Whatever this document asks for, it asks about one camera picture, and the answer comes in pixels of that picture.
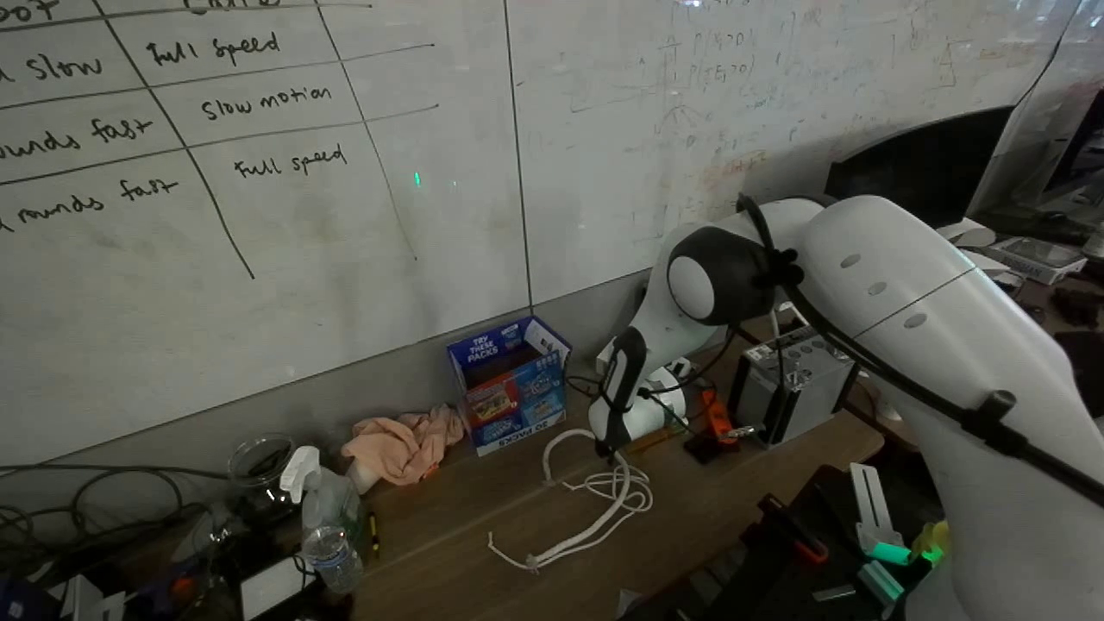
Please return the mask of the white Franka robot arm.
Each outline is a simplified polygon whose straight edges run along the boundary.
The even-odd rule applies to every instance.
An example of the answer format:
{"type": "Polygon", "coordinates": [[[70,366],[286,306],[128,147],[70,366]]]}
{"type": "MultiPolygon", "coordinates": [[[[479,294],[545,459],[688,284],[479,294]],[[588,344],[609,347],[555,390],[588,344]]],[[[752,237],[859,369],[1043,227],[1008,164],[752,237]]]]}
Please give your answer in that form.
{"type": "Polygon", "coordinates": [[[645,438],[639,388],[777,305],[877,375],[930,474],[951,550],[905,621],[1104,621],[1104,430],[1068,354],[886,197],[742,200],[672,231],[603,353],[597,444],[645,438]]]}

